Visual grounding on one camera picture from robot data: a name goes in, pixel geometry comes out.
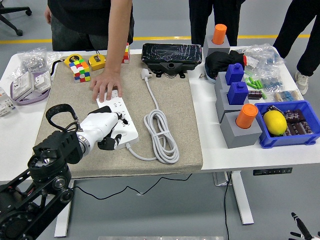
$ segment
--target capacitor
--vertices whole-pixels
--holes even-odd
[[[248,93],[248,99],[252,99],[252,100],[257,100],[257,99],[260,99],[262,98],[262,91],[252,91],[250,90],[249,93]]]

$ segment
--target person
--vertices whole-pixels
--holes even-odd
[[[306,49],[297,63],[295,84],[301,94],[306,94],[309,77],[320,64],[320,1],[293,0],[286,12],[284,22],[273,46],[284,59],[290,52],[299,34],[315,18]]]
[[[189,0],[191,43],[204,46],[208,18],[214,14],[214,25],[226,25],[226,37],[230,46],[237,46],[240,8],[245,0]]]
[[[107,50],[103,72],[91,78],[95,101],[122,97],[121,62],[133,42],[132,0],[48,0],[44,16],[52,31],[54,51]]]

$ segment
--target sneaker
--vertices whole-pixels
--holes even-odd
[[[302,95],[305,95],[308,90],[308,76],[302,75],[300,72],[296,72],[294,75],[295,78],[295,84],[300,90],[300,93]]]

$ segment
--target white power strip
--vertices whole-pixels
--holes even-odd
[[[15,105],[12,103],[6,92],[0,87],[0,116],[7,114],[15,108]]]
[[[20,101],[34,91],[35,82],[28,71],[13,81],[12,98]]]
[[[104,106],[109,106],[112,112],[121,113],[122,116],[128,121],[128,124],[118,123],[114,127],[114,131],[111,134],[111,137],[114,138],[117,134],[121,134],[122,138],[120,143],[116,147],[116,149],[123,149],[126,147],[126,143],[130,143],[131,145],[137,143],[139,141],[138,131],[132,121],[128,109],[125,105],[125,102],[121,97],[118,97],[118,91],[113,90],[111,100],[105,100],[104,102],[99,102],[99,99],[96,100],[99,108]]]
[[[34,78],[34,90],[40,94],[51,88],[50,73],[46,71]]]

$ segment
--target beige felt mat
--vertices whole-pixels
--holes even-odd
[[[139,134],[139,142],[132,149],[142,157],[152,158],[155,156],[152,140],[143,118],[156,107],[145,81],[141,79],[141,69],[146,67],[139,54],[131,55],[130,63],[122,64],[121,76],[123,101]],[[102,69],[99,69],[90,74],[96,76],[101,72]],[[182,79],[179,75],[174,78],[164,75],[157,78],[153,74],[149,84],[159,108],[166,115],[169,130],[178,146],[178,162],[164,164],[158,160],[142,161],[126,148],[105,151],[95,144],[92,152],[78,164],[69,164],[72,178],[160,175],[201,170],[203,158],[188,75]],[[90,82],[74,83],[71,70],[63,62],[59,63],[45,111],[57,104],[69,104],[79,120],[83,121],[89,112],[98,108],[97,102],[92,101],[89,85]],[[66,127],[72,122],[72,117],[69,113],[60,113],[52,120]],[[55,130],[43,116],[36,143],[40,143]]]

